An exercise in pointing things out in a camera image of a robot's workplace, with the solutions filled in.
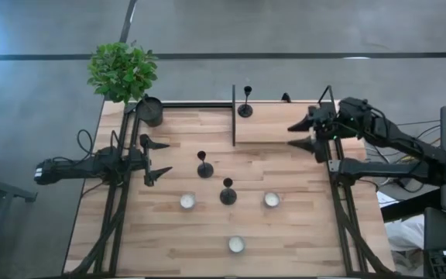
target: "wooden tabletop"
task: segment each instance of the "wooden tabletop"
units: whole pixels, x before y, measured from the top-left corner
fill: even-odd
[[[122,111],[123,104],[105,103],[95,149],[109,146],[113,129],[119,132]],[[165,109],[163,124],[154,129],[142,124],[139,135],[142,133],[155,142],[170,144],[150,153],[153,169],[173,169],[151,188],[143,184],[143,170],[132,173],[117,276],[345,274],[326,167],[308,152],[283,143],[233,146],[229,108]],[[365,156],[362,142],[348,139],[342,143],[345,156]],[[197,176],[200,150],[214,167],[208,179]],[[226,177],[233,179],[238,196],[230,206],[219,200]],[[98,182],[87,180],[84,190]],[[278,208],[262,204],[268,191],[279,195]],[[393,269],[374,187],[357,183],[352,191],[363,237]],[[97,240],[107,192],[104,186],[82,198],[65,271],[73,270]],[[197,199],[189,212],[180,208],[180,196],[186,193]],[[229,251],[231,236],[245,240],[243,253]],[[350,246],[355,262],[352,241]]]

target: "concrete floor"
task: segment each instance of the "concrete floor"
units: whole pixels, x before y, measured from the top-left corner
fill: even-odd
[[[90,53],[120,38],[129,1],[0,0],[0,54]],[[155,53],[446,51],[446,0],[139,0],[133,40]],[[102,99],[86,66],[0,61],[0,180],[39,191],[12,205],[0,278],[61,272],[83,181],[38,187],[33,172],[48,157],[81,157],[77,131],[95,133]],[[314,99],[331,84],[337,98],[367,98],[396,123],[437,119],[446,105],[446,59],[160,61],[158,77],[149,93],[164,100],[230,99],[232,84],[252,85],[254,99]]]

